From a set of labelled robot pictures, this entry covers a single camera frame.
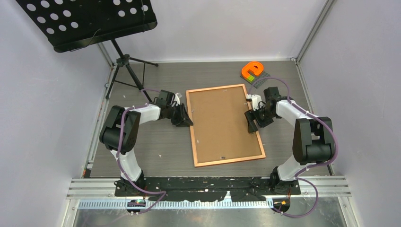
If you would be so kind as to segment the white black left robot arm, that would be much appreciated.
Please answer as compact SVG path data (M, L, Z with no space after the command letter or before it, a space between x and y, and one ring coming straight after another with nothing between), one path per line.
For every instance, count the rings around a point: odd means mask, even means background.
M143 107L114 105L99 135L99 140L114 156L120 169L120 179L115 181L116 196L146 193L146 181L134 152L141 124L169 119L177 127L193 125L180 94L160 90L158 97Z

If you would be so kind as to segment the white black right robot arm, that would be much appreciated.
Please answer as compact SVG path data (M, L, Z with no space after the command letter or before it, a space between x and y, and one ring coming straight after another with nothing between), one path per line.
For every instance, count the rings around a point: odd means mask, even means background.
M272 124L275 118L283 118L294 127L292 155L285 163L275 167L268 179L269 190L282 194L295 186L298 176L308 167L334 158L332 122L328 117L309 113L292 98L282 96L278 87L269 87L263 93L264 101L260 95L245 96L252 105L244 114L248 132L257 132L259 128Z

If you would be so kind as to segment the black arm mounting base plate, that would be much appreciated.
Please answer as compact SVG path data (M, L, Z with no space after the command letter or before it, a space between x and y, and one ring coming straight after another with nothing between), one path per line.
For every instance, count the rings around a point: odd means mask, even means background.
M222 201L229 195L232 201L262 201L265 196L300 195L298 181L276 183L267 177L146 177L136 183L141 192L127 180L114 182L115 196L148 197L156 201L157 192L165 191L163 201Z

